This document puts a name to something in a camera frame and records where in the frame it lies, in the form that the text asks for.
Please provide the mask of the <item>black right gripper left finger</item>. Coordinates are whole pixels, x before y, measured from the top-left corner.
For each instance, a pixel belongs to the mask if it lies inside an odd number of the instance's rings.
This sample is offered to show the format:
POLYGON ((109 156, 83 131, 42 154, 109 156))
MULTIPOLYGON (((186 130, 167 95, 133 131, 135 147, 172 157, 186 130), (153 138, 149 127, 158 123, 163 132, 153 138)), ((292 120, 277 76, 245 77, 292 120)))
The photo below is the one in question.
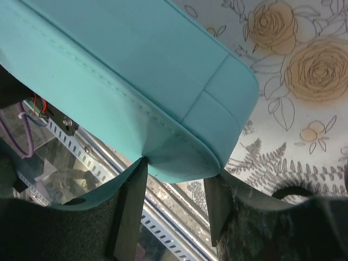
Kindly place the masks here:
POLYGON ((134 260, 148 175, 140 158, 64 204, 1 199, 1 260, 134 260))

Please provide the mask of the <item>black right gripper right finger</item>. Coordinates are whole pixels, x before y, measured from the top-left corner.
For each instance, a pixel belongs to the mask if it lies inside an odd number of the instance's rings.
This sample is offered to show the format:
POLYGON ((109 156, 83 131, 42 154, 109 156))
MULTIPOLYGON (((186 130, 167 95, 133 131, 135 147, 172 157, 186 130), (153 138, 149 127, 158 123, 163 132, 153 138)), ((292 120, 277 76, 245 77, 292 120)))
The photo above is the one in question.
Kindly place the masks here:
POLYGON ((219 260, 347 260, 347 198, 290 204, 227 173, 204 180, 219 260))

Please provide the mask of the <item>teal jewelry box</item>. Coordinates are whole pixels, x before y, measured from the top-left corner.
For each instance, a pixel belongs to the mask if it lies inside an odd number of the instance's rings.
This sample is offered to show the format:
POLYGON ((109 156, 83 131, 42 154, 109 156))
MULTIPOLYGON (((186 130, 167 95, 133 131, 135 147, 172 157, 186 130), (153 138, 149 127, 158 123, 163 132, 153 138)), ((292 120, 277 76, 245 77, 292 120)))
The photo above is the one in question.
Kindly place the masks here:
POLYGON ((170 1, 1 1, 1 65, 167 183, 216 176, 259 94, 251 69, 170 1))

